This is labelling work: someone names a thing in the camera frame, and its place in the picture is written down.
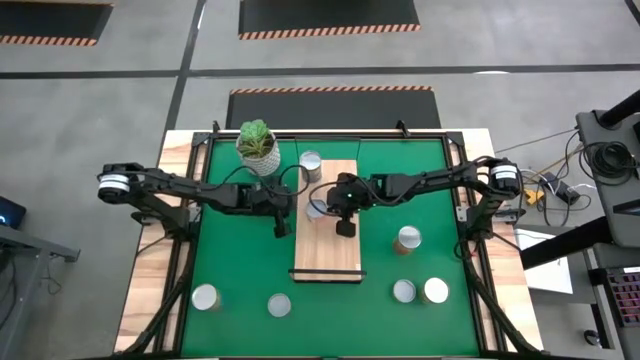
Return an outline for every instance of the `concrete floor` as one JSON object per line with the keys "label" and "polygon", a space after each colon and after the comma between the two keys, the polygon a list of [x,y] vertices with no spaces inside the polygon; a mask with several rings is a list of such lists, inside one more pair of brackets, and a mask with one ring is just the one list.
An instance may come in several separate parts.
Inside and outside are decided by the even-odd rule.
{"label": "concrete floor", "polygon": [[[195,4],[117,1],[96,47],[1,45],[0,72],[178,70]],[[640,26],[622,0],[416,0],[416,7],[423,25],[416,33],[239,41],[237,1],[209,1],[191,68],[640,63]],[[596,26],[602,19],[607,26]],[[610,107],[637,90],[638,80],[638,72],[190,78],[176,128],[223,124],[234,88],[431,85],[443,128],[489,128],[499,150],[571,129],[575,113]],[[175,78],[0,80],[0,194],[27,206],[25,231],[82,248],[78,263],[53,267],[64,289],[55,297],[43,290],[21,359],[111,352],[140,228],[130,208],[97,199],[95,175],[106,162],[155,165],[175,84]],[[540,169],[562,156],[567,138],[501,155]],[[590,183],[573,165],[566,181]],[[589,194],[593,205],[573,213],[570,225],[602,214],[597,194]],[[535,210],[521,221],[543,223]],[[575,337],[592,325],[588,308],[534,305],[548,350],[573,356],[590,350]]]}

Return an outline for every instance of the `white paper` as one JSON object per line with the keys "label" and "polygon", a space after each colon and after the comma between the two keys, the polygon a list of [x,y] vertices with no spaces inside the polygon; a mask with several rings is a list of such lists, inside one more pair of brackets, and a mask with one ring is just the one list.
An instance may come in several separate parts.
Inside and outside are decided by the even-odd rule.
{"label": "white paper", "polygon": [[[555,237],[555,235],[522,229],[516,229],[515,234],[521,250]],[[524,275],[527,279],[527,285],[532,289],[573,294],[569,263],[566,257],[525,270]]]}

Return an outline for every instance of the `green mat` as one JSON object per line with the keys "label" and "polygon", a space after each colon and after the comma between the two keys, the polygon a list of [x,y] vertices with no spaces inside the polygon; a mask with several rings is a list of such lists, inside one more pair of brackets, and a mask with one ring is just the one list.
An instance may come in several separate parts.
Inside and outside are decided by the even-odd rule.
{"label": "green mat", "polygon": [[[305,150],[325,159],[357,159],[358,174],[440,169],[440,141],[280,141],[280,169],[296,164]],[[217,141],[209,182],[219,183],[240,166],[233,141]],[[231,181],[255,181],[241,171]],[[285,182],[297,189],[297,174]],[[477,355],[475,330],[462,263],[453,254],[457,240],[451,193],[414,198],[394,208],[360,215],[362,269],[359,284],[294,283],[295,211],[288,219],[293,234],[275,239],[273,219],[227,216],[205,208],[193,287],[219,289],[222,307],[201,312],[189,306],[182,355],[218,356],[437,356]],[[404,225],[423,234],[411,255],[395,255],[391,242]],[[444,304],[396,302],[393,283],[401,278],[419,285],[440,277],[450,287]],[[284,318],[267,311],[268,299],[285,293],[292,310]]]}

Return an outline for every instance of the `can lid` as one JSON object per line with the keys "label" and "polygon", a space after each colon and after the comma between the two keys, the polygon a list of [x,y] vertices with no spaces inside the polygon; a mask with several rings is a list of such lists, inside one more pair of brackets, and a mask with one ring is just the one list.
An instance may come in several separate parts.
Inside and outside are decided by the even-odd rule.
{"label": "can lid", "polygon": [[315,151],[305,151],[300,155],[300,165],[307,168],[307,170],[315,170],[322,164],[322,158],[320,154]]}
{"label": "can lid", "polygon": [[193,290],[191,303],[198,310],[209,310],[218,300],[218,290],[213,285],[202,284]]}
{"label": "can lid", "polygon": [[429,301],[440,304],[449,297],[449,286],[442,279],[431,278],[424,283],[424,294]]}
{"label": "can lid", "polygon": [[283,317],[291,311],[291,301],[285,294],[275,294],[269,298],[267,308],[272,316]]}
{"label": "can lid", "polygon": [[398,280],[393,285],[393,296],[402,303],[410,303],[416,298],[416,287],[409,280]]}
{"label": "can lid", "polygon": [[319,217],[323,217],[324,214],[321,213],[320,211],[318,211],[316,208],[318,208],[319,210],[322,210],[323,212],[327,212],[327,203],[325,203],[323,200],[320,199],[313,199],[311,200],[308,204],[307,204],[307,215],[313,219],[317,219]]}
{"label": "can lid", "polygon": [[403,226],[398,233],[398,241],[407,249],[415,249],[422,242],[420,231],[413,226]]}

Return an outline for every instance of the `orange and black striped edge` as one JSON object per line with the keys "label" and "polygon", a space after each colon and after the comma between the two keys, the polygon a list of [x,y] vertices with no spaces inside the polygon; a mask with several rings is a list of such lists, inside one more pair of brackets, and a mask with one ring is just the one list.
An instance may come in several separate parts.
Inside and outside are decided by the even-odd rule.
{"label": "orange and black striped edge", "polygon": [[94,46],[97,42],[86,38],[0,35],[0,44]]}
{"label": "orange and black striped edge", "polygon": [[336,91],[432,91],[431,86],[316,86],[295,88],[252,88],[234,89],[231,94],[259,93],[302,93],[302,92],[336,92]]}
{"label": "orange and black striped edge", "polygon": [[331,28],[246,32],[238,36],[240,37],[240,40],[267,40],[267,39],[284,39],[284,38],[306,37],[306,36],[332,36],[332,35],[375,34],[375,33],[387,33],[387,32],[409,32],[409,31],[418,31],[421,28],[422,27],[420,26],[420,24],[341,26],[341,27],[331,27]]}
{"label": "orange and black striped edge", "polygon": [[[109,5],[112,3],[90,3],[90,2],[46,2],[46,1],[23,1],[27,3],[42,4],[80,4],[80,5]],[[19,36],[19,35],[0,35],[0,44],[16,44],[16,45],[61,45],[61,46],[95,46],[98,43],[96,39],[89,38],[70,38],[70,37],[49,37],[49,36]]]}

